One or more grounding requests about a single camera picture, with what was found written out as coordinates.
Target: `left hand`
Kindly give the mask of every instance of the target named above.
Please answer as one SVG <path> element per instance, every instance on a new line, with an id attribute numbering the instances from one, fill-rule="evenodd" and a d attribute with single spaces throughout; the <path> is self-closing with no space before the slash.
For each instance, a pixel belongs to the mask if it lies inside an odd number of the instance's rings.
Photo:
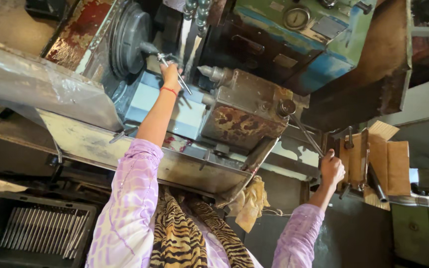
<path id="1" fill-rule="evenodd" d="M 182 73 L 182 69 L 178 70 L 178 64 L 170 64 L 166 67 L 164 64 L 160 64 L 160 70 L 162 71 L 164 87 L 173 89 L 176 94 L 182 89 L 181 85 L 178 83 L 178 73 Z"/>

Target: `red thread bracelet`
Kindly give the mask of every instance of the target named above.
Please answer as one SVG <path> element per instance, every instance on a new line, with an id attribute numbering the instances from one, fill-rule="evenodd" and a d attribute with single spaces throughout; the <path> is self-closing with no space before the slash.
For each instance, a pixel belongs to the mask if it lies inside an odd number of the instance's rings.
<path id="1" fill-rule="evenodd" d="M 178 94 L 175 92 L 175 90 L 173 90 L 171 88 L 167 88 L 167 87 L 162 87 L 162 88 L 160 88 L 160 91 L 162 91 L 162 89 L 166 89 L 168 91 L 171 91 L 171 92 L 173 92 L 173 94 L 175 94 L 175 97 L 178 97 Z"/>

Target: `black pulley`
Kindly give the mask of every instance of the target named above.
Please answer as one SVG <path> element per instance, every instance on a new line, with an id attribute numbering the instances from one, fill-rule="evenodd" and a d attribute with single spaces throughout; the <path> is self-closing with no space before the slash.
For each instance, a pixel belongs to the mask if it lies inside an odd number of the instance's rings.
<path id="1" fill-rule="evenodd" d="M 110 37 L 110 67 L 118 79 L 138 73 L 143 67 L 142 42 L 151 31 L 150 15 L 132 0 L 124 1 L 112 24 Z"/>

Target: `tiger print scarf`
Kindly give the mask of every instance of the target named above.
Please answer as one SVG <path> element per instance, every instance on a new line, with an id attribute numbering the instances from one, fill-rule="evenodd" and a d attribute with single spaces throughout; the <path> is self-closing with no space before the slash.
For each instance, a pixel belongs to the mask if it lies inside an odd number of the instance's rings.
<path id="1" fill-rule="evenodd" d="M 191 199 L 188 207 L 221 242 L 233 268 L 253 268 L 253 261 L 236 234 L 211 207 L 200 199 Z M 150 268 L 207 268 L 205 239 L 187 217 L 167 186 L 158 198 Z"/>

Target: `hand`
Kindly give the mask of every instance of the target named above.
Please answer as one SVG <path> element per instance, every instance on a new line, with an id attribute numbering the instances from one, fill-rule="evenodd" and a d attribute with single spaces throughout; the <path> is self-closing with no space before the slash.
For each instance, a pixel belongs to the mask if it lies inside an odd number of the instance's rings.
<path id="1" fill-rule="evenodd" d="M 162 70 L 163 80 L 164 80 L 164 87 L 167 87 L 169 89 L 173 89 L 176 94 L 180 92 L 181 85 L 178 83 L 178 74 L 182 73 L 182 69 L 178 70 L 178 64 L 171 64 L 168 63 L 168 67 L 166 67 L 164 64 L 160 64 L 160 70 Z"/>
<path id="2" fill-rule="evenodd" d="M 345 174 L 345 167 L 342 161 L 334 156 L 334 149 L 330 149 L 322 159 L 320 172 L 322 173 L 322 183 L 324 187 L 334 188 L 342 181 Z"/>

